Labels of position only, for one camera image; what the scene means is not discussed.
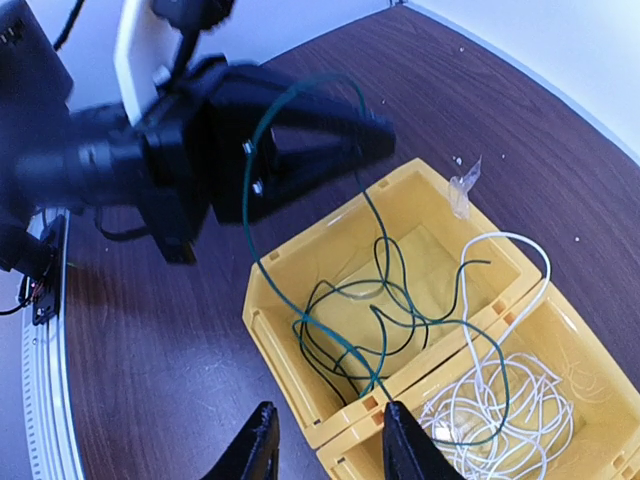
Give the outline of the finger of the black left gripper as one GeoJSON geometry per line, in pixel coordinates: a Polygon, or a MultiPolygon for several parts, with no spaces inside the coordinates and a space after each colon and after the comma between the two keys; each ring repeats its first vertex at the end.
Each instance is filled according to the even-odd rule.
{"type": "Polygon", "coordinates": [[[256,222],[321,185],[394,154],[393,139],[339,140],[313,148],[280,151],[271,141],[257,149],[250,143],[233,149],[216,165],[214,214],[220,224],[256,222]]]}
{"type": "Polygon", "coordinates": [[[359,86],[342,73],[296,81],[257,65],[233,65],[224,77],[224,108],[257,145],[275,125],[345,138],[362,150],[393,150],[389,120],[368,109],[359,86]]]}

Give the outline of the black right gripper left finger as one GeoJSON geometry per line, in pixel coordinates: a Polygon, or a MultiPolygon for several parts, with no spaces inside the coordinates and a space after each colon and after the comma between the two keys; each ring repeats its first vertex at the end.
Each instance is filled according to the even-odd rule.
{"type": "Polygon", "coordinates": [[[279,471],[279,416],[261,402],[203,479],[273,480],[279,471]]]}

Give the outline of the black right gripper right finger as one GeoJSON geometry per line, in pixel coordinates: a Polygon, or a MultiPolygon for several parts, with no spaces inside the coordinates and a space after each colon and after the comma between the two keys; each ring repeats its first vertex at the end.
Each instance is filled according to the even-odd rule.
{"type": "Polygon", "coordinates": [[[384,478],[392,480],[462,479],[402,402],[384,411],[384,478]]]}

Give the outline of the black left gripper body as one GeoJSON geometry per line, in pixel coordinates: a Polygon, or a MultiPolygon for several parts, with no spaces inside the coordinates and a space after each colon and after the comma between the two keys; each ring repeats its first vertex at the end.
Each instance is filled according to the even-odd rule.
{"type": "Polygon", "coordinates": [[[208,214],[242,221],[243,145],[280,94],[277,72],[210,57],[172,82],[139,124],[153,187],[139,211],[170,264],[192,264],[208,214]]]}

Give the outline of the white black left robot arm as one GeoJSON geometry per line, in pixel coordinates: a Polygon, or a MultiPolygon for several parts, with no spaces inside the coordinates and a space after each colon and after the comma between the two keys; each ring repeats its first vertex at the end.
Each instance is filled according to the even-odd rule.
{"type": "Polygon", "coordinates": [[[320,80],[223,56],[194,61],[229,1],[129,1],[115,65],[121,101],[71,111],[72,79],[29,5],[1,5],[1,267],[32,277],[54,250],[39,209],[132,206],[166,261],[190,264],[208,215],[255,222],[323,183],[391,156],[391,124],[320,80]]]}

